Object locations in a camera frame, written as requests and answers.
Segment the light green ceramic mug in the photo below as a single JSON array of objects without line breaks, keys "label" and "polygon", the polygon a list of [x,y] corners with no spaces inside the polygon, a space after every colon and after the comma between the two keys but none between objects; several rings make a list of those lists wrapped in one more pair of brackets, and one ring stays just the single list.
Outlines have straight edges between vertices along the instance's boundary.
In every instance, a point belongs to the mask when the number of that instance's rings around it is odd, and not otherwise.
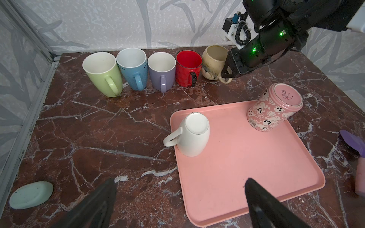
[{"label": "light green ceramic mug", "polygon": [[95,87],[107,97],[117,97],[123,91],[123,80],[116,57],[97,52],[86,57],[82,67]]}]

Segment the red mug black handle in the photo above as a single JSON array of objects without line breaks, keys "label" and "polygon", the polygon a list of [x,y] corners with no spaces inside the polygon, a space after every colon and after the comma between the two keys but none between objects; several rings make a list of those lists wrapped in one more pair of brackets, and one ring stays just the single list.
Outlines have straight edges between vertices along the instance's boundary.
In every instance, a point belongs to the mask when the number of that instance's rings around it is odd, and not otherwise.
[{"label": "red mug black handle", "polygon": [[183,87],[193,87],[202,68],[202,57],[193,50],[182,50],[176,56],[176,82]]}]

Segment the white ceramic mug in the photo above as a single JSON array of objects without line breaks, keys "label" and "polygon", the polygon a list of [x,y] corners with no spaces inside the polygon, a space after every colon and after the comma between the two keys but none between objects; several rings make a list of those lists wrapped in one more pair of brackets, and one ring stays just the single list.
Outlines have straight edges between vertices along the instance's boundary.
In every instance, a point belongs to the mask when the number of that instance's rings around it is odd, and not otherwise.
[{"label": "white ceramic mug", "polygon": [[210,123],[201,113],[190,113],[179,127],[169,134],[163,144],[166,147],[177,146],[178,150],[188,157],[201,154],[210,137]]}]

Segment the blue polka dot mug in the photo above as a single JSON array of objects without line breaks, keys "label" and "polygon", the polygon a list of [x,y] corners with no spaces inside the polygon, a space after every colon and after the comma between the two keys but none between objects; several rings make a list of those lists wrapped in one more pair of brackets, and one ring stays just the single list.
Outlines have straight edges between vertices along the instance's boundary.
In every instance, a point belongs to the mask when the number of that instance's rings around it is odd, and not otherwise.
[{"label": "blue polka dot mug", "polygon": [[138,48],[126,48],[116,57],[119,69],[127,83],[135,91],[143,91],[147,86],[147,57]]}]

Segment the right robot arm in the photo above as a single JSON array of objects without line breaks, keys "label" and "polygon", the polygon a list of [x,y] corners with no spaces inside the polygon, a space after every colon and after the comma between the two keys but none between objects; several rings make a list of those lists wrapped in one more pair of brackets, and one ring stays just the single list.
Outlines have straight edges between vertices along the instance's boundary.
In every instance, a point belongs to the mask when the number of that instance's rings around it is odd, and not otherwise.
[{"label": "right robot arm", "polygon": [[222,78],[238,78],[274,63],[272,57],[299,52],[312,27],[365,31],[364,1],[243,1],[245,13],[224,22],[223,32],[233,35]]}]

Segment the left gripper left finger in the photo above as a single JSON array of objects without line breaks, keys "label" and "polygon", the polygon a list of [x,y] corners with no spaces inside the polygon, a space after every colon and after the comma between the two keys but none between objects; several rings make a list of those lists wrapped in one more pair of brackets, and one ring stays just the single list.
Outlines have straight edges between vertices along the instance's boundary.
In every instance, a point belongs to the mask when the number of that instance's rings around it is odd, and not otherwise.
[{"label": "left gripper left finger", "polygon": [[108,228],[116,201],[117,185],[109,178],[76,207],[65,214],[54,228]]}]

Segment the lavender ceramic mug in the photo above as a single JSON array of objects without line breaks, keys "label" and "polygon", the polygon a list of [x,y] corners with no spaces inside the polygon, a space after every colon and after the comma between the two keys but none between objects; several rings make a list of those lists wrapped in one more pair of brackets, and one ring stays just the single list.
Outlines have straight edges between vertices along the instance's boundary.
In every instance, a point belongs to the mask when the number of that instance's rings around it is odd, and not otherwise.
[{"label": "lavender ceramic mug", "polygon": [[175,57],[166,52],[157,52],[152,54],[147,62],[153,87],[162,93],[171,89],[175,83]]}]

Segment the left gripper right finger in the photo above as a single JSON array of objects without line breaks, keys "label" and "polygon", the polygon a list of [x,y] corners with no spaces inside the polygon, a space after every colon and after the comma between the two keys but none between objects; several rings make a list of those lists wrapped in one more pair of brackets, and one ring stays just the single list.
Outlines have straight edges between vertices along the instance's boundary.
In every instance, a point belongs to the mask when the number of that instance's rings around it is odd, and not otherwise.
[{"label": "left gripper right finger", "polygon": [[245,183],[245,195],[254,228],[309,227],[252,178]]}]

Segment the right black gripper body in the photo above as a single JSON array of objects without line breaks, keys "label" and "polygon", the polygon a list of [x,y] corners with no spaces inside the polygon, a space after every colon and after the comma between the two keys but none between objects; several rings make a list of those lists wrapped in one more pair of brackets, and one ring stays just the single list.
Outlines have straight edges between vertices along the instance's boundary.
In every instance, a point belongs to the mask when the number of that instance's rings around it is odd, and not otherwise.
[{"label": "right black gripper body", "polygon": [[237,47],[228,51],[226,59],[226,77],[239,78],[254,70],[274,63],[274,55],[288,51],[299,52],[306,45],[309,34],[298,32],[285,19],[277,19],[265,26],[257,37],[242,49]]}]

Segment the cream speckled squat mug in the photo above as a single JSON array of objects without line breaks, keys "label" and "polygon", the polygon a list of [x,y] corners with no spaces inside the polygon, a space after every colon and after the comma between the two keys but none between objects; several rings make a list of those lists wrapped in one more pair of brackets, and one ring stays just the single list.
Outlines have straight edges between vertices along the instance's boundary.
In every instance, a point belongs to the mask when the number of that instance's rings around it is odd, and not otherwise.
[{"label": "cream speckled squat mug", "polygon": [[202,55],[201,74],[208,80],[220,80],[224,84],[230,83],[232,78],[221,77],[227,55],[228,49],[223,46],[208,46]]}]

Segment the pink ghost pattern mug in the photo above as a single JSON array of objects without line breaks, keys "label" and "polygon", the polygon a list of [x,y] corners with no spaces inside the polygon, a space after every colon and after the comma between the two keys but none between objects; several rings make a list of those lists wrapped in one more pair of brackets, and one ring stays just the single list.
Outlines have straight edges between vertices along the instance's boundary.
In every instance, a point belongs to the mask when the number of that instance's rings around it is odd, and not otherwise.
[{"label": "pink ghost pattern mug", "polygon": [[268,132],[302,107],[303,98],[298,90],[284,83],[274,83],[248,109],[247,119],[256,130]]}]

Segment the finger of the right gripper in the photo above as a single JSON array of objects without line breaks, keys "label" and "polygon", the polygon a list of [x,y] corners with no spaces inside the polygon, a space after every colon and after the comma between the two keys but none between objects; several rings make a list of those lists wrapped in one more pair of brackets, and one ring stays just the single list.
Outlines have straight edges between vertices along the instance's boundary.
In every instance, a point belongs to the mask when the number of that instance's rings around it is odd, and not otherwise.
[{"label": "finger of the right gripper", "polygon": [[228,64],[225,64],[221,71],[222,78],[232,78],[232,69]]}]

